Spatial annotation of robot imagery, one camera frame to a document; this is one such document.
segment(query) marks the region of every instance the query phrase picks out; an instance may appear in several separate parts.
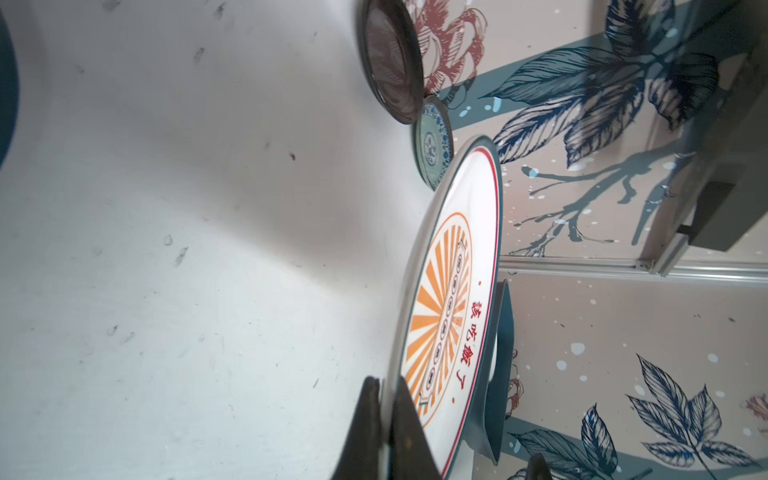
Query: orange sunburst design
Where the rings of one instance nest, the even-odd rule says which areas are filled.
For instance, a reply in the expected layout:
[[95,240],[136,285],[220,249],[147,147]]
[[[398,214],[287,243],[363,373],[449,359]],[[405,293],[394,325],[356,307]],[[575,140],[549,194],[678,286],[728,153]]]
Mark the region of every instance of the orange sunburst design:
[[472,289],[471,253],[468,222],[453,214],[435,231],[429,247],[402,364],[424,426],[440,407],[461,351]]

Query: floral wallpaper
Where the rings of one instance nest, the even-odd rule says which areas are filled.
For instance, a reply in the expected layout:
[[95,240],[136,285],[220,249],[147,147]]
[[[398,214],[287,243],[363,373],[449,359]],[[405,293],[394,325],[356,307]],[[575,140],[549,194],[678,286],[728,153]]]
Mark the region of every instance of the floral wallpaper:
[[513,256],[636,258],[754,43],[740,0],[407,3],[455,142],[498,146]]
[[768,475],[763,289],[512,280],[512,373],[525,397],[505,422],[502,460],[476,455],[475,480],[522,480],[537,454],[567,480]]

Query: plate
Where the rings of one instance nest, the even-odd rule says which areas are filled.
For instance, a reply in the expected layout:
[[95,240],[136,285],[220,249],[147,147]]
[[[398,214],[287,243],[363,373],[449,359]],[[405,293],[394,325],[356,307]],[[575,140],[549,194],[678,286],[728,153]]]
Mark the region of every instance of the plate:
[[359,43],[362,65],[376,98],[397,121],[415,123],[424,99],[424,68],[406,4],[366,0]]
[[435,95],[424,99],[414,140],[419,173],[427,185],[436,190],[453,158],[453,131],[448,111]]
[[388,432],[396,382],[387,379],[405,377],[443,477],[484,355],[502,231],[500,178],[496,146],[486,136],[468,141],[445,172],[406,268],[382,389],[382,426]]

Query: blue floral patterned plate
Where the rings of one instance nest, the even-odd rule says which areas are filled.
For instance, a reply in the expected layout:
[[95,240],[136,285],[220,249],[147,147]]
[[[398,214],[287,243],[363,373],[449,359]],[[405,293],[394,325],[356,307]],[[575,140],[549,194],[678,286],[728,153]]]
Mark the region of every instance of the blue floral patterned plate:
[[424,99],[421,117],[416,122],[415,143],[419,173],[435,190],[453,158],[453,132],[448,111],[435,95]]

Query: white tabletop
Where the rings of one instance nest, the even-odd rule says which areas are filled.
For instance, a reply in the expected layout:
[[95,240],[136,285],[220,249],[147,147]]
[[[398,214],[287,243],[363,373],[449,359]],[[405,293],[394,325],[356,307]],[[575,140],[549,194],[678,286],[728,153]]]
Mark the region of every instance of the white tabletop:
[[0,478],[330,475],[432,196],[356,4],[0,0]]

